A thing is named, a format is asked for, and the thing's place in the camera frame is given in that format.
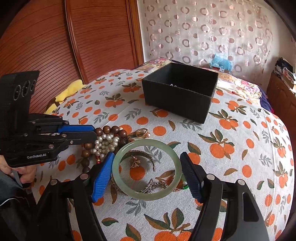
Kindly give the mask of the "left hand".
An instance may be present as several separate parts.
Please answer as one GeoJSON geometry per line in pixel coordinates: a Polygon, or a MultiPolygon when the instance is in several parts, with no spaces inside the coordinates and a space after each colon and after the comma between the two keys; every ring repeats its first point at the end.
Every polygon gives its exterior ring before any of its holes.
{"type": "Polygon", "coordinates": [[[1,163],[0,163],[1,171],[11,177],[15,177],[13,171],[18,172],[21,174],[20,182],[22,184],[25,183],[32,183],[34,181],[36,171],[37,171],[37,165],[31,165],[31,166],[25,166],[25,167],[18,167],[18,168],[11,168],[4,156],[1,155],[1,163]]]}

